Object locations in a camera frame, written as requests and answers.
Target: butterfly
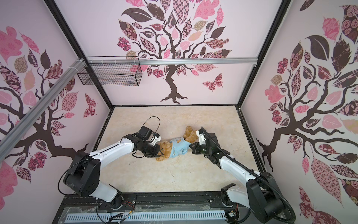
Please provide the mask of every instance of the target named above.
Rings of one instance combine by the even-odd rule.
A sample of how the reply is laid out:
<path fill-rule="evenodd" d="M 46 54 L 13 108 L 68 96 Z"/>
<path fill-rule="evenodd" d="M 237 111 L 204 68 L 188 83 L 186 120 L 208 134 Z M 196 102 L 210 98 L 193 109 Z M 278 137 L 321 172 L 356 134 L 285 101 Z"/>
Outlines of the butterfly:
<path fill-rule="evenodd" d="M 88 117 L 88 116 L 93 116 L 96 114 L 96 111 L 94 109 L 94 107 L 96 107 L 96 102 L 95 100 L 91 100 L 91 98 L 87 95 L 86 93 L 86 101 L 87 101 L 87 104 L 88 104 L 88 107 L 87 109 L 84 111 L 84 114 L 83 114 L 83 117 Z"/>
<path fill-rule="evenodd" d="M 203 82 L 203 85 L 209 87 L 209 90 L 213 91 L 214 89 L 216 89 L 216 87 L 223 87 L 223 82 L 221 81 L 221 79 L 222 73 L 216 76 L 214 82 Z"/>

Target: black frame edge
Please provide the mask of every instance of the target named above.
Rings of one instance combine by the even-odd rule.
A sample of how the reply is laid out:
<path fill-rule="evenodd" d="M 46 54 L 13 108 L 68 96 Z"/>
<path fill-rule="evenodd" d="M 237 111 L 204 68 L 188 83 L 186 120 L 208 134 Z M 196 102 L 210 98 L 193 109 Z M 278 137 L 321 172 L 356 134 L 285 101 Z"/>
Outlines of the black frame edge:
<path fill-rule="evenodd" d="M 259 172 L 264 173 L 264 172 L 266 172 L 266 168 L 265 168 L 265 166 L 263 164 L 263 161 L 262 161 L 262 159 L 260 157 L 260 153 L 257 150 L 255 141 L 254 141 L 254 139 L 253 139 L 253 137 L 251 135 L 251 132 L 250 132 L 250 130 L 248 128 L 248 125 L 247 125 L 246 120 L 245 120 L 245 118 L 243 116 L 242 110 L 238 106 L 236 106 L 236 110 L 237 110 L 237 113 L 238 113 L 238 115 L 240 117 L 240 121 L 241 121 L 242 127 L 244 129 L 247 141 L 248 141 L 248 143 L 250 145 L 253 158 L 255 159 L 257 169 L 258 169 Z"/>
<path fill-rule="evenodd" d="M 44 0 L 44 2 L 46 3 L 46 5 L 47 5 L 48 9 L 50 10 L 50 12 L 52 13 L 53 17 L 55 18 L 57 24 L 60 26 L 63 34 L 66 36 L 68 42 L 72 46 L 76 55 L 79 58 L 82 58 L 84 60 L 84 62 L 87 64 L 86 70 L 87 70 L 88 74 L 90 75 L 91 79 L 95 83 L 96 88 L 98 89 L 99 93 L 101 94 L 101 96 L 102 96 L 103 100 L 105 101 L 105 103 L 107 104 L 108 108 L 111 109 L 113 107 L 113 105 L 112 105 L 109 97 L 107 96 L 107 93 L 105 92 L 103 87 L 99 84 L 97 77 L 94 75 L 93 69 L 88 64 L 86 56 L 84 55 L 76 38 L 74 37 L 73 33 L 71 32 L 71 29 L 69 28 L 66 20 L 64 19 L 62 13 L 60 12 L 60 9 L 57 7 L 55 1 L 54 0 Z"/>
<path fill-rule="evenodd" d="M 281 25 L 281 22 L 287 12 L 287 9 L 288 9 L 288 6 L 290 5 L 290 2 L 291 0 L 283 0 L 281 2 L 281 5 L 277 11 L 277 14 L 275 16 L 275 19 L 274 19 L 274 22 L 272 23 L 271 25 L 271 28 L 270 28 L 270 31 L 268 32 L 267 34 L 267 37 L 263 43 L 263 46 L 260 50 L 260 53 L 258 55 L 258 61 L 257 61 L 257 64 L 256 66 L 252 69 L 250 75 L 249 75 L 249 78 L 247 79 L 247 82 L 245 84 L 245 87 L 244 87 L 244 90 L 242 91 L 242 94 L 240 96 L 240 99 L 239 99 L 239 102 L 237 103 L 238 107 L 241 107 L 246 96 L 247 96 L 247 93 L 249 92 L 250 90 L 250 87 L 256 77 L 256 74 L 266 56 L 266 53 L 272 43 L 272 40 L 274 39 L 275 37 L 275 34 L 278 30 L 278 28 L 280 27 Z"/>

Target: tree decal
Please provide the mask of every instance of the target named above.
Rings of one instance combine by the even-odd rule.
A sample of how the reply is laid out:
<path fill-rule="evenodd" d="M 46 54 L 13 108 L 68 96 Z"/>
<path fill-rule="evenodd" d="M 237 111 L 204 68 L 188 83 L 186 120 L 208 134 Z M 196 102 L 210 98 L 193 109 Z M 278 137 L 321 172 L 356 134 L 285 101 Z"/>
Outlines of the tree decal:
<path fill-rule="evenodd" d="M 342 8 L 344 19 L 350 19 L 352 16 L 357 18 L 357 6 L 346 5 Z M 336 32 L 340 27 L 341 34 L 338 35 Z M 345 29 L 346 27 L 340 26 L 335 18 L 324 18 L 323 33 L 326 37 L 320 35 L 307 37 L 310 41 L 310 50 L 303 49 L 299 42 L 291 57 L 289 59 L 285 57 L 278 63 L 279 74 L 271 79 L 272 85 L 265 90 L 268 100 L 273 103 L 268 108 L 268 111 L 273 113 L 272 121 L 275 125 L 273 138 L 268 145 L 258 139 L 257 141 L 263 148 L 264 162 L 267 158 L 273 171 L 271 154 L 275 151 L 278 141 L 287 135 L 287 144 L 292 145 L 293 153 L 303 155 L 302 168 L 305 173 L 311 170 L 317 183 L 341 204 L 340 183 L 342 183 L 343 189 L 358 205 L 357 181 L 347 180 L 358 176 L 354 170 L 346 166 L 355 163 L 358 155 L 346 153 L 342 148 L 334 149 L 330 145 L 332 142 L 345 142 L 358 147 L 358 143 L 353 139 L 342 136 L 347 131 L 358 134 L 358 121 L 340 119 L 342 115 L 350 118 L 358 116 L 358 100 L 346 102 L 346 98 L 351 99 L 358 94 L 356 82 L 358 69 L 346 68 L 351 59 L 353 59 L 351 64 L 354 63 L 349 45 L 353 44 L 354 47 L 357 45 L 355 36 L 344 34 Z M 337 39 L 331 49 L 329 43 L 333 42 L 330 40 L 333 37 Z M 313 60 L 315 63 L 310 62 L 311 56 L 315 58 Z M 325 134 L 325 137 L 318 138 L 315 137 L 316 134 Z M 313 158 L 307 154 L 309 149 Z M 337 161 L 341 165 L 326 164 L 321 161 L 322 159 L 328 162 Z M 302 214 L 307 218 L 309 215 L 319 214 L 329 216 L 323 212 L 314 212 L 313 207 L 307 204 L 300 206 Z"/>
<path fill-rule="evenodd" d="M 224 19 L 224 12 L 221 7 L 218 7 L 219 0 L 212 2 L 211 0 L 173 0 L 173 10 L 168 10 L 171 5 L 170 0 L 151 1 L 150 3 L 144 1 L 144 4 L 142 1 L 126 1 L 136 7 L 126 9 L 122 13 L 122 15 L 126 15 L 123 18 L 127 19 L 126 17 L 129 16 L 135 22 L 130 23 L 122 21 L 122 18 L 119 19 L 120 28 L 125 37 L 120 37 L 117 45 L 124 51 L 128 51 L 127 56 L 133 54 L 133 50 L 129 51 L 133 47 L 139 49 L 137 53 L 140 58 L 151 59 L 226 58 L 230 52 L 222 49 L 229 39 L 219 39 L 225 29 L 225 27 L 219 27 Z M 148 12 L 138 8 L 142 6 L 145 6 Z M 188 18 L 191 11 L 195 12 L 194 17 Z M 192 24 L 196 18 L 201 18 L 201 20 Z M 153 24 L 148 27 L 141 24 L 148 21 Z M 148 76 L 153 74 L 156 78 L 163 77 L 168 83 L 171 92 L 161 101 L 172 99 L 174 103 L 180 104 L 177 99 L 187 99 L 187 97 L 178 93 L 173 75 L 193 74 L 198 76 L 198 72 L 208 72 L 216 68 L 213 64 L 195 65 L 194 67 L 152 65 L 141 66 L 141 69 L 142 71 L 146 70 Z M 209 85 L 211 91 L 221 86 L 218 82 L 203 84 Z"/>

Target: pink wall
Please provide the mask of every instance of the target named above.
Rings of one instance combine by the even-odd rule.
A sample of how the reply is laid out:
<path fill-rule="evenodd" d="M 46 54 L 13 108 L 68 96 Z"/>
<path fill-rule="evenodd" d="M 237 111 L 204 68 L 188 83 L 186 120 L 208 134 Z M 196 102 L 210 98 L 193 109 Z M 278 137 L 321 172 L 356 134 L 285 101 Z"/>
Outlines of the pink wall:
<path fill-rule="evenodd" d="M 6 1 L 0 20 L 3 138 L 77 57 L 41 0 Z M 76 151 L 92 149 L 108 112 L 96 88 L 75 76 L 1 163 L 2 222 L 52 222 L 63 198 L 58 179 Z"/>
<path fill-rule="evenodd" d="M 243 105 L 295 223 L 357 222 L 357 16 L 353 0 L 293 1 Z"/>

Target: white vented panel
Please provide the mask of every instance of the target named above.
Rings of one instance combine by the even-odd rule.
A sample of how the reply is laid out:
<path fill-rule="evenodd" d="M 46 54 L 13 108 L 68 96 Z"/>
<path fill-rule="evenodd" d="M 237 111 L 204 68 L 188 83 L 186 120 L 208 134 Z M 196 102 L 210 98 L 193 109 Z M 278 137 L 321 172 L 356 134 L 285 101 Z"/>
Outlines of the white vented panel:
<path fill-rule="evenodd" d="M 109 219 L 118 213 L 99 213 L 103 221 Z M 121 220 L 128 213 L 124 213 L 122 217 L 114 220 Z M 155 212 L 135 212 L 129 216 L 126 221 L 172 221 L 172 220 L 214 220 L 225 219 L 224 211 L 155 211 Z M 65 223 L 96 223 L 102 222 L 96 213 L 86 214 L 67 214 Z"/>

